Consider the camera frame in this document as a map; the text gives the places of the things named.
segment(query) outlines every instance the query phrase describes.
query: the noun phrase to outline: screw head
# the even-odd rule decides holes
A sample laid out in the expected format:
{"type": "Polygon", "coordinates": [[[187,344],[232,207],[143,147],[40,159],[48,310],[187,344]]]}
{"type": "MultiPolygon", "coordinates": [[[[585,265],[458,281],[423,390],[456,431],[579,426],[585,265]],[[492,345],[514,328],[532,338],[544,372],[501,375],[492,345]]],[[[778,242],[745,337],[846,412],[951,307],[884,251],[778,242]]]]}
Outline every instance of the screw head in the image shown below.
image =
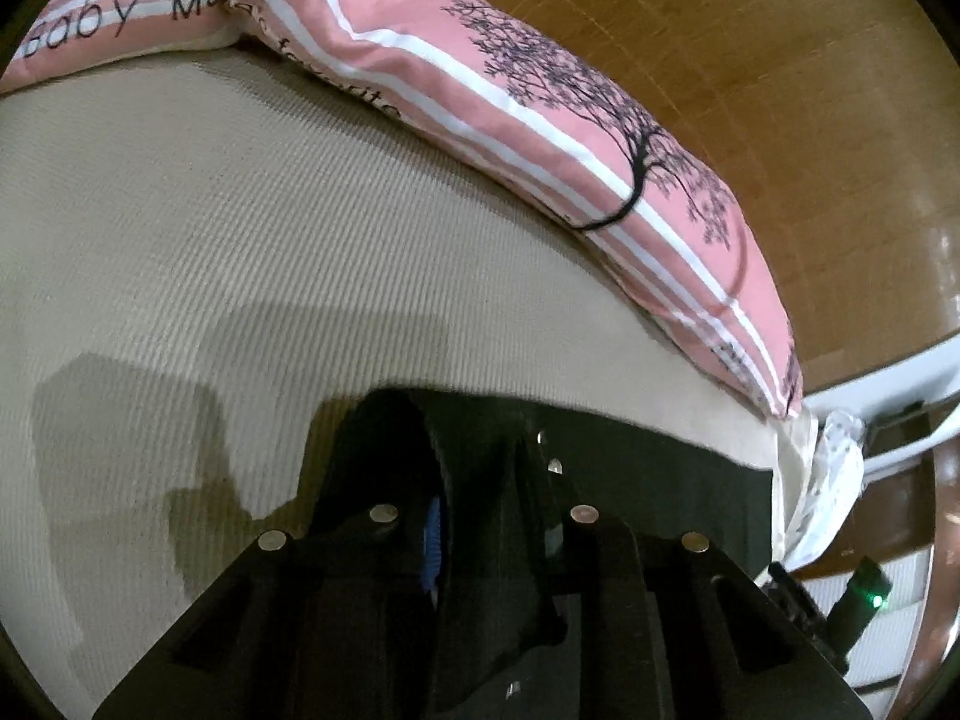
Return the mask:
{"type": "Polygon", "coordinates": [[[581,525],[592,525],[600,519],[600,512],[594,507],[582,503],[570,509],[570,517],[574,522],[579,522],[581,525]]]}
{"type": "Polygon", "coordinates": [[[261,533],[260,538],[256,540],[256,545],[264,552],[277,552],[282,549],[287,542],[287,535],[283,531],[267,531],[261,533]]]}
{"type": "Polygon", "coordinates": [[[683,544],[683,549],[688,552],[707,552],[707,549],[710,548],[710,539],[696,531],[684,533],[680,543],[683,544]]]}
{"type": "Polygon", "coordinates": [[[386,525],[393,522],[400,516],[400,512],[391,503],[378,503],[370,509],[370,519],[380,525],[386,525]]]}

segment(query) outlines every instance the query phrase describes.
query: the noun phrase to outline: pink striped pillow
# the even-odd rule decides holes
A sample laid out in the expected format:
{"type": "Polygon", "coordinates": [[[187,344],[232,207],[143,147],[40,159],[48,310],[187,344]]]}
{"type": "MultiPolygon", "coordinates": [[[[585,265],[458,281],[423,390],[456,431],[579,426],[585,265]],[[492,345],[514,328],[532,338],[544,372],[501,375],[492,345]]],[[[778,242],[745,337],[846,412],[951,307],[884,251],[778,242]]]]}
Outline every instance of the pink striped pillow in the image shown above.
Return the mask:
{"type": "Polygon", "coordinates": [[[582,232],[693,362],[765,412],[798,410],[790,323],[728,187],[611,79],[485,1],[52,0],[0,93],[244,33],[582,232]]]}

